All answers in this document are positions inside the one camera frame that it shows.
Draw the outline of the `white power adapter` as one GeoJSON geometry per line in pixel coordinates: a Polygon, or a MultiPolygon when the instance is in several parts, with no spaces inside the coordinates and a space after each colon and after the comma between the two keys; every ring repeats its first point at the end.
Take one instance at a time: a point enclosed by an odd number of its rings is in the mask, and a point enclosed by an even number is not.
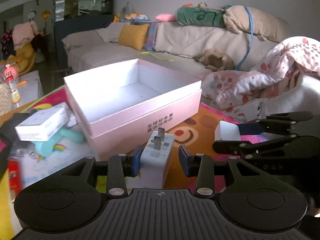
{"type": "Polygon", "coordinates": [[[168,175],[175,136],[164,128],[153,131],[140,159],[140,185],[146,189],[162,189],[168,175]]]}

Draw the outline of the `white cube charger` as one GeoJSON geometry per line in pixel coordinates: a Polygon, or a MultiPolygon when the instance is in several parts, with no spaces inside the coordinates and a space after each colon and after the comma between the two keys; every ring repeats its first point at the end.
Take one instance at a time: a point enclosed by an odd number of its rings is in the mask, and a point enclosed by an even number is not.
{"type": "Polygon", "coordinates": [[[236,124],[220,121],[215,129],[215,141],[240,141],[240,131],[236,124]]]}

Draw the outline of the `small white carton box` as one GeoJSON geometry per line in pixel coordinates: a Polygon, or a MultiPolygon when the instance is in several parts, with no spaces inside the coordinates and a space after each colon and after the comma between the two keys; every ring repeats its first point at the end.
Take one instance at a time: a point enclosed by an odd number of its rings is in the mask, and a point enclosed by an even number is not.
{"type": "Polygon", "coordinates": [[[77,120],[67,103],[41,109],[15,126],[21,141],[48,141],[59,129],[73,127],[77,120]]]}

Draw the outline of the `pink cardboard box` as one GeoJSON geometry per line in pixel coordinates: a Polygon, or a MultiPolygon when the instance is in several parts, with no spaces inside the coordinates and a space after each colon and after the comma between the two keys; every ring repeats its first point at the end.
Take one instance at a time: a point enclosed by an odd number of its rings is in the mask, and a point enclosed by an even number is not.
{"type": "Polygon", "coordinates": [[[169,130],[195,115],[201,81],[133,59],[64,78],[68,103],[100,160],[127,153],[159,128],[169,130]]]}

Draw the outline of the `teal plastic toy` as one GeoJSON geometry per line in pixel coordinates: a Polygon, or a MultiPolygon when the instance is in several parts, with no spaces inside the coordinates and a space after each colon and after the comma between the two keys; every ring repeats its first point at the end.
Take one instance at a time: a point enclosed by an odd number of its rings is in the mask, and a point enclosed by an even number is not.
{"type": "Polygon", "coordinates": [[[36,153],[46,158],[56,150],[56,145],[58,145],[63,138],[70,139],[74,142],[85,141],[85,137],[82,133],[75,132],[71,129],[61,128],[48,141],[32,141],[31,143],[35,145],[36,153]]]}

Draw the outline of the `floral pink blanket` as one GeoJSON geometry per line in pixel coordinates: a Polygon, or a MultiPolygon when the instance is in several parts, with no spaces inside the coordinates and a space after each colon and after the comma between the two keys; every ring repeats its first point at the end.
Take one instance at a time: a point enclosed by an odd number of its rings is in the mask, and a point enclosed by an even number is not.
{"type": "Polygon", "coordinates": [[[271,114],[319,113],[319,41],[290,37],[250,71],[223,70],[202,79],[202,96],[210,107],[239,122],[271,114]]]}

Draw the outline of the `beige covered sofa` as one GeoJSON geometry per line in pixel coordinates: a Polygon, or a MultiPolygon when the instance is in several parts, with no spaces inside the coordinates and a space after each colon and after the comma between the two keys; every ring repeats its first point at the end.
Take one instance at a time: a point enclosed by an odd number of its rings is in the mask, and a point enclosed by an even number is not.
{"type": "Polygon", "coordinates": [[[191,76],[208,74],[198,59],[207,49],[218,49],[234,63],[242,59],[240,69],[249,71],[272,48],[275,42],[260,40],[247,33],[235,34],[226,28],[183,26],[174,22],[156,24],[155,38],[149,55],[121,46],[120,32],[125,24],[112,23],[106,28],[81,31],[64,37],[62,50],[67,54],[67,66],[75,72],[120,61],[140,58],[191,76]]]}

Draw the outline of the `small clear bottle red cap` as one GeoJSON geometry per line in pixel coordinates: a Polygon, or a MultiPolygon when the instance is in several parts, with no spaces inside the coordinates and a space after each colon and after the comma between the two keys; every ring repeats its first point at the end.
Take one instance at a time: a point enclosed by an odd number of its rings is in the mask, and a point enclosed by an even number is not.
{"type": "Polygon", "coordinates": [[[12,103],[17,103],[21,99],[19,91],[18,91],[18,83],[15,80],[13,75],[7,77],[7,82],[9,84],[10,89],[11,89],[12,103]]]}

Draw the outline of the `yellow cushion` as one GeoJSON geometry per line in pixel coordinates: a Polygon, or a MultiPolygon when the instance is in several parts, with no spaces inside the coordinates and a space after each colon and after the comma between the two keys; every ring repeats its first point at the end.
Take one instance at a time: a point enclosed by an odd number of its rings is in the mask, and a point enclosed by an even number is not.
{"type": "Polygon", "coordinates": [[[142,50],[146,41],[148,30],[148,24],[126,24],[123,26],[120,32],[118,44],[120,46],[127,46],[135,50],[142,50]]]}

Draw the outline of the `glass jar of nuts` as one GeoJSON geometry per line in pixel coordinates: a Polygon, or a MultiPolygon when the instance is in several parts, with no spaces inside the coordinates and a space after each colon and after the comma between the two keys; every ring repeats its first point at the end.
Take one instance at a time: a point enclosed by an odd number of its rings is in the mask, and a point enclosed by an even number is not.
{"type": "Polygon", "coordinates": [[[0,116],[11,111],[12,96],[9,85],[1,79],[0,83],[0,116]]]}

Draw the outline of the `beige plush pillow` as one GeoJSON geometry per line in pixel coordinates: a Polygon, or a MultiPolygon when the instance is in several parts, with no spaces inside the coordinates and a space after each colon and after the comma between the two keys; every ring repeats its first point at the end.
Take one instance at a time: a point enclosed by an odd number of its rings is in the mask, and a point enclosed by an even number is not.
{"type": "Polygon", "coordinates": [[[284,20],[256,8],[231,6],[223,20],[230,31],[253,34],[263,41],[280,42],[289,37],[289,26],[284,20]]]}

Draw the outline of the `yellow beanbag chair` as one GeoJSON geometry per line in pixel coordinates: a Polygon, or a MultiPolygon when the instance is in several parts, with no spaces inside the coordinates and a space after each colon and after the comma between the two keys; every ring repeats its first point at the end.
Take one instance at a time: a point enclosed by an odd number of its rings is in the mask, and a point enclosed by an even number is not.
{"type": "Polygon", "coordinates": [[[7,60],[1,60],[1,66],[6,65],[7,63],[14,63],[18,75],[24,75],[33,70],[36,59],[36,53],[33,50],[31,43],[25,44],[22,48],[16,51],[16,55],[10,55],[7,60]]]}

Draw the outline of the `pink toy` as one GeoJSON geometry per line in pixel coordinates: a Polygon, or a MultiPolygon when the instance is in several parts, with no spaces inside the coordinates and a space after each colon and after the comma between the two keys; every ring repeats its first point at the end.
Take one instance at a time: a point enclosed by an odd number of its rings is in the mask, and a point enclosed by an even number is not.
{"type": "Polygon", "coordinates": [[[6,78],[13,76],[13,78],[18,77],[18,70],[15,67],[16,63],[12,63],[12,64],[6,64],[5,65],[5,70],[4,70],[4,76],[6,78]]]}

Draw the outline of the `pink clothes pile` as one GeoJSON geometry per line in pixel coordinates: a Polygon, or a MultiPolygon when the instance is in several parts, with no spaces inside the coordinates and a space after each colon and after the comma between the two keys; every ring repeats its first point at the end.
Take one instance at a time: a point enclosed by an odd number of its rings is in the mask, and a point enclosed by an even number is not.
{"type": "Polygon", "coordinates": [[[14,50],[18,50],[25,44],[31,42],[31,40],[36,35],[39,35],[39,33],[39,28],[34,21],[15,25],[12,32],[14,50]]]}

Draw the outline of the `glass aquarium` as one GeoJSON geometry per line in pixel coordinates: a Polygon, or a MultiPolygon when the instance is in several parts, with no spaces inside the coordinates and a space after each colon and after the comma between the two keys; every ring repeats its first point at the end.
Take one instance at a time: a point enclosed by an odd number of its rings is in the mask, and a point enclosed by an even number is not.
{"type": "Polygon", "coordinates": [[[112,15],[113,0],[60,0],[54,9],[55,22],[84,15],[112,15]]]}

